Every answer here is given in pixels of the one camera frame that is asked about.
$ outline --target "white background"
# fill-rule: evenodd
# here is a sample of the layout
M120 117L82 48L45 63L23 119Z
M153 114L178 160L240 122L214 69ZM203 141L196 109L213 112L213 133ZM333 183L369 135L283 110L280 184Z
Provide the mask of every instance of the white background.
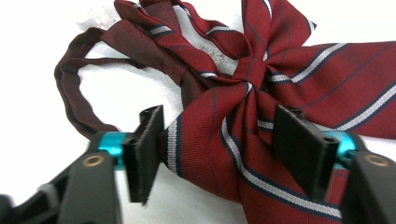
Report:
M239 1L190 2L206 19L223 21L233 28L240 25ZM318 25L306 45L396 40L395 7L390 0L290 2ZM23 203L41 184L60 173L89 143L66 119L53 70L70 41L81 33L70 14L109 4L93 0L21 0L2 5L0 194L12 196L15 204ZM92 57L105 53L118 55L98 48ZM164 105L166 124L181 112L178 87L152 69L88 66L79 74L83 77L81 90L98 117L122 131L133 132L138 125L137 114L153 105ZM396 67L389 75L396 76ZM395 119L389 119L389 125L394 125ZM396 160L394 140L365 139L371 140L367 142L371 150ZM123 175L117 176L120 197L125 199ZM122 200L122 210L125 223L246 222L239 204L210 195L163 166L148 207Z

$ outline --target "metal rivet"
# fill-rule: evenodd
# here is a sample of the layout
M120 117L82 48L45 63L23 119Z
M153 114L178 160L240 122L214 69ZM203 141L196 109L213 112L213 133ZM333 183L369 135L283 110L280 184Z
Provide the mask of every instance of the metal rivet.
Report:
M105 157L103 156L91 156L87 159L85 159L82 164L87 167L99 165L105 160Z
M366 159L368 162L370 162L373 165L377 165L377 166L389 166L389 162L379 156L376 155L367 155L364 157L364 159Z

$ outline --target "red striped necktie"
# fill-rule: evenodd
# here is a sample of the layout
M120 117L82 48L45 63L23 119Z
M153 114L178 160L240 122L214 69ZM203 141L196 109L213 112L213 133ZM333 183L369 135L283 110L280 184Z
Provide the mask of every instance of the red striped necktie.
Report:
M244 33L200 18L178 0L117 0L122 20L91 28L70 44L55 69L69 120L91 137L117 129L97 118L79 91L86 64L129 63L163 71L180 86L184 111L160 137L175 174L241 203L249 223L337 223L347 171L333 174L329 198L313 203L270 151L276 105L302 109L315 123L395 138L396 76L392 42L302 47L315 24L284 0L243 0ZM237 60L233 75L181 33L173 7L196 32ZM129 59L85 59L98 41Z

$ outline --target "clamp jaw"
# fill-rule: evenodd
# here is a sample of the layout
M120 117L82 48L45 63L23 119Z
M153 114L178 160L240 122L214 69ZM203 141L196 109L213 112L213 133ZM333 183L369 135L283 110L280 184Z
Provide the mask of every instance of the clamp jaw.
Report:
M396 163L369 151L356 134L323 132L303 111L278 105L272 150L314 202L326 199L333 169L350 171L343 223L396 223Z
M130 201L146 203L160 164L163 107L140 113L134 133L97 133L87 151L28 201L12 207L0 195L0 224L121 223L114 170L125 170Z

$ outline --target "necktie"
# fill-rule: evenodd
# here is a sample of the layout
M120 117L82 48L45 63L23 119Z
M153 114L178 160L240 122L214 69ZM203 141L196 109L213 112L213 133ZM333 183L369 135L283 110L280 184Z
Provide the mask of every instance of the necktie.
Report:
M117 129L102 123L78 90L86 64L130 63L163 71L182 90L183 113L160 137L160 154L175 174L222 198L241 203L249 223L337 223L347 171L333 174L329 199L304 196L271 153L277 104L302 109L337 130L395 138L396 76L392 42L302 47L315 24L287 1L242 1L244 33L200 18L177 0L117 0L122 20L108 31L90 29L70 44L55 69L66 114L87 137ZM238 60L222 74L181 33L173 7L197 33ZM84 59L98 41L130 59Z

